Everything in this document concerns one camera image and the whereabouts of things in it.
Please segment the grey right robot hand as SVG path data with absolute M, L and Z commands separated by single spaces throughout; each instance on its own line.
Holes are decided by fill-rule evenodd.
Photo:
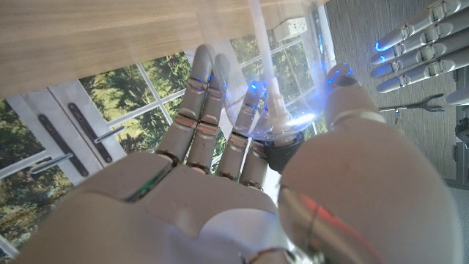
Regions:
M 457 205 L 423 153 L 380 115 L 347 64 L 327 74 L 328 131 L 304 142 L 277 200 L 169 149 L 134 153 L 71 191 L 17 263 L 461 263 Z

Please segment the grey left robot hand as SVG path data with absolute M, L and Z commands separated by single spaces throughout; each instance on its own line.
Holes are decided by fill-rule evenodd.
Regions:
M 468 0 L 436 1 L 376 41 L 372 78 L 388 93 L 468 66 Z

